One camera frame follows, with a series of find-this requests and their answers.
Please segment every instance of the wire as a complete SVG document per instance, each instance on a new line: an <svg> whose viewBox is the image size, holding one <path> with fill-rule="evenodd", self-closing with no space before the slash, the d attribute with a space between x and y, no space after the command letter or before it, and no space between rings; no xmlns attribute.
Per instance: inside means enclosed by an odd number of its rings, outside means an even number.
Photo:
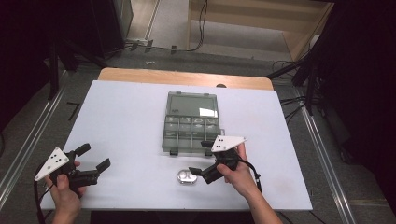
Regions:
<svg viewBox="0 0 396 224"><path fill-rule="evenodd" d="M167 50L172 50L172 51L196 51L204 44L206 13L207 13L207 0L205 0L203 6L201 8L201 13L200 13L200 16L199 16L200 41L199 41L198 45L194 49L169 49L169 48L163 48L163 47L145 46L145 45L142 45L142 44L137 44L136 45L136 43L127 42L126 44L132 44L132 46L127 46L127 47L125 47L123 49L117 49L117 50L111 51L109 53L119 52L119 51L123 51L125 49L135 48L135 46L142 47L142 48L145 48L145 49L167 49Z"/></svg>
<svg viewBox="0 0 396 224"><path fill-rule="evenodd" d="M41 164L37 167L37 169L35 170L35 176L38 174L40 169L43 167L44 163L45 163L44 161L41 162ZM37 185L38 185L37 181L33 180L33 187L34 187L34 192L35 192L35 207L37 209L37 213L36 213L37 219L40 224L45 224L46 219L44 218L43 211L41 210L40 199L38 198L38 186Z"/></svg>
<svg viewBox="0 0 396 224"><path fill-rule="evenodd" d="M290 122L291 119L294 117L294 115L296 115L297 112L298 112L303 106L304 106L304 105L298 105L297 108L296 108L295 110L293 110L291 113L289 113L289 114L285 117L285 119L287 119L288 117L290 117L289 120L288 120L288 122L287 122L286 124L289 124L289 122Z"/></svg>
<svg viewBox="0 0 396 224"><path fill-rule="evenodd" d="M290 224L293 224L293 222L282 212L278 212L283 218L285 218Z"/></svg>
<svg viewBox="0 0 396 224"><path fill-rule="evenodd" d="M299 96L299 97L296 97L296 98L283 99L283 100L280 100L279 102L283 106L283 105L293 104L295 102L301 102L301 101L304 101L304 100L305 100L305 96Z"/></svg>
<svg viewBox="0 0 396 224"><path fill-rule="evenodd" d="M248 161L243 160L239 155L238 159L236 158L220 158L218 161L241 161L242 163L246 164L254 173L254 178L256 179L256 185L260 192L262 192L262 183L260 182L260 176L257 174L256 168L254 168L253 164Z"/></svg>
<svg viewBox="0 0 396 224"><path fill-rule="evenodd" d="M297 114L297 112L303 107L303 105L299 105L299 107L295 110L295 112L291 115L291 117L289 118L288 122L286 122L286 125L289 125L289 122L291 121L291 119L294 117L294 115Z"/></svg>
<svg viewBox="0 0 396 224"><path fill-rule="evenodd" d="M254 173L254 178L256 179L257 188L259 189L260 192L262 192L262 183L260 182L260 176L261 176L261 175L257 174L256 168L254 168L254 166L253 166L250 162L244 161L244 160L242 160L240 157L239 157L239 160L238 160L238 161L243 162L244 164L246 164L246 165L253 171L253 173Z"/></svg>
<svg viewBox="0 0 396 224"><path fill-rule="evenodd" d="M326 222L324 222L322 219L320 219L320 217L318 217L317 215L315 215L312 211L309 211L310 214L312 214L312 216L314 216L318 221L320 221L323 224L326 224Z"/></svg>
<svg viewBox="0 0 396 224"><path fill-rule="evenodd" d="M274 67L275 67L275 64L277 64L277 63L293 63L293 62L290 62L290 61L275 61L275 62L273 62L273 64L272 64L272 71L273 72L275 72L275 70L274 70Z"/></svg>
<svg viewBox="0 0 396 224"><path fill-rule="evenodd" d="M40 169L43 167L45 161L41 162L40 165L38 165L37 169L35 170L35 176L38 174L38 172L40 171ZM37 219L38 222L40 224L45 224L46 223L46 219L47 217L50 216L50 214L52 213L52 210L50 210L45 216L43 214L43 211L41 210L41 201L44 198L44 195L46 195L50 189L53 187L53 185L51 185L39 198L38 198L38 182L37 181L33 181L33 187L34 187L34 192L35 192L35 207L37 209Z"/></svg>
<svg viewBox="0 0 396 224"><path fill-rule="evenodd" d="M284 62L284 63L282 63L282 68L285 66L285 63L292 63L292 64L294 64L294 70L297 72L297 66L295 65L294 62ZM288 76L290 76L290 77L294 77L294 74L290 74L289 72L287 72L286 75L288 75Z"/></svg>

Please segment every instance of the wrist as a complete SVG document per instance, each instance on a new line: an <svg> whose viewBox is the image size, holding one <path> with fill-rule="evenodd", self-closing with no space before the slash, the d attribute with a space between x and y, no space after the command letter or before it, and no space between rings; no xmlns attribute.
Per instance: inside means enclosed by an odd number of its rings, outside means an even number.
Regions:
<svg viewBox="0 0 396 224"><path fill-rule="evenodd" d="M71 224L74 223L78 214L56 211L52 224Z"/></svg>
<svg viewBox="0 0 396 224"><path fill-rule="evenodd" d="M256 186L254 186L254 188L247 189L242 194L242 196L244 196L245 199L249 201L249 200L257 198L259 196L262 197L262 193L259 191L259 189Z"/></svg>

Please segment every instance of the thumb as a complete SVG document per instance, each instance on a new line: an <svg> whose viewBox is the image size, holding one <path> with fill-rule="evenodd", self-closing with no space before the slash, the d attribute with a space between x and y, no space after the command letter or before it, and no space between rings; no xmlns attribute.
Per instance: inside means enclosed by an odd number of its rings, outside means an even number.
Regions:
<svg viewBox="0 0 396 224"><path fill-rule="evenodd" d="M231 174L232 170L230 170L230 168L228 168L228 166L224 165L224 164L219 164L217 166L218 171L224 175L225 177L229 177L229 175Z"/></svg>
<svg viewBox="0 0 396 224"><path fill-rule="evenodd" d="M58 190L62 194L63 191L69 189L69 179L67 178L67 175L58 175L57 180L58 182Z"/></svg>

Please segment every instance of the small metal object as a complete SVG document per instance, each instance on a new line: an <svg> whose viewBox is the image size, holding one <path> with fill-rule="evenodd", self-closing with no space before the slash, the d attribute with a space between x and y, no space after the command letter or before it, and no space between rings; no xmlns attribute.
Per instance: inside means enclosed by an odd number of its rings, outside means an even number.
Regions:
<svg viewBox="0 0 396 224"><path fill-rule="evenodd" d="M177 174L177 180L180 184L193 184L197 181L197 178L190 170L181 170Z"/></svg>

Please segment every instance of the finger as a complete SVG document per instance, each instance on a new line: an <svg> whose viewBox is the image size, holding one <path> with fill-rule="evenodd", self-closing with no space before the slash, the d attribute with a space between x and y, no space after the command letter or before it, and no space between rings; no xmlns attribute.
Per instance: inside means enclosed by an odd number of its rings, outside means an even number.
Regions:
<svg viewBox="0 0 396 224"><path fill-rule="evenodd" d="M46 180L47 187L50 188L50 189L49 189L49 192L50 192L50 194L52 195L52 197L56 197L56 196L54 196L54 195L57 194L57 189L56 189L55 186L53 186L53 182L52 182L52 180L50 179L50 176L49 176L49 175L46 175L46 177L44 177L44 179Z"/></svg>
<svg viewBox="0 0 396 224"><path fill-rule="evenodd" d="M232 170L230 170L230 168L228 168L228 166L224 165L224 164L219 164L217 167L218 171L224 175L227 179L230 178L230 174L232 172Z"/></svg>
<svg viewBox="0 0 396 224"><path fill-rule="evenodd" d="M69 189L69 179L67 179L67 175L58 175L56 182L60 192Z"/></svg>
<svg viewBox="0 0 396 224"><path fill-rule="evenodd" d="M87 191L87 187L78 188L78 193L80 196L83 196Z"/></svg>
<svg viewBox="0 0 396 224"><path fill-rule="evenodd" d="M245 143L242 143L238 146L237 148L238 150L238 154L241 157L242 160L247 161L248 160L248 156L247 156L247 151L245 149Z"/></svg>

